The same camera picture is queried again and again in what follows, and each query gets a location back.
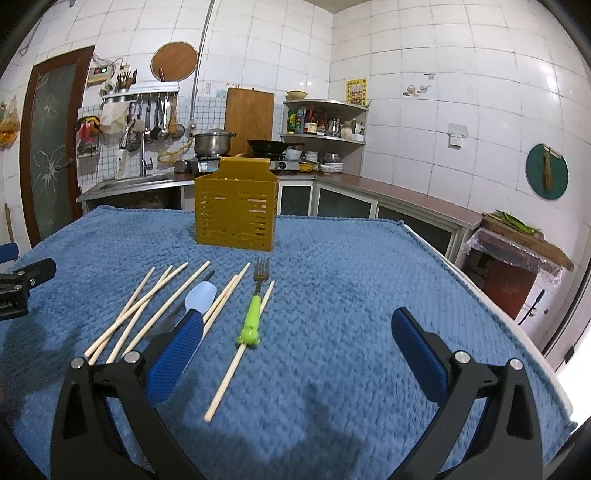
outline ceiling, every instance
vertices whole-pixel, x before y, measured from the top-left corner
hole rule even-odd
[[[307,0],[311,4],[318,5],[319,7],[328,10],[330,13],[335,14],[341,10],[346,10],[349,7],[362,4],[369,0]]]

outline green round cutting board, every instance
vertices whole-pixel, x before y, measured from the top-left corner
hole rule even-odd
[[[564,157],[557,157],[550,151],[550,169],[552,171],[553,185],[550,190],[544,188],[544,144],[538,144],[531,149],[525,163],[525,175],[530,187],[539,196],[546,200],[556,200],[562,197],[569,184],[569,169],[566,166]]]

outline green fork handle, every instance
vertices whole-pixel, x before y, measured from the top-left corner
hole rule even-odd
[[[258,336],[259,318],[261,316],[261,297],[254,295],[251,300],[251,305],[248,307],[246,318],[244,319],[244,326],[240,331],[240,335],[236,342],[240,345],[258,345],[261,340]]]

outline cutting board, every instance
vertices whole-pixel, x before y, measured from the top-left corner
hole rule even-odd
[[[248,153],[248,140],[271,140],[274,108],[273,93],[243,88],[228,89],[224,130],[236,134],[232,138],[229,157]]]

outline metal screw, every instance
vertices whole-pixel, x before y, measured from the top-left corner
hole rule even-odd
[[[454,357],[461,364],[466,364],[466,363],[468,363],[471,360],[470,354],[468,352],[464,352],[463,350],[460,350],[460,351],[456,352],[456,354],[454,355]]]
[[[132,350],[123,357],[123,360],[129,364],[134,364],[139,360],[139,352]]]
[[[513,370],[521,370],[523,368],[523,363],[518,358],[512,358],[509,365]]]
[[[70,362],[70,366],[72,368],[79,369],[79,368],[82,368],[82,365],[84,365],[84,359],[83,358],[80,358],[80,357],[75,358],[74,360],[72,360]]]

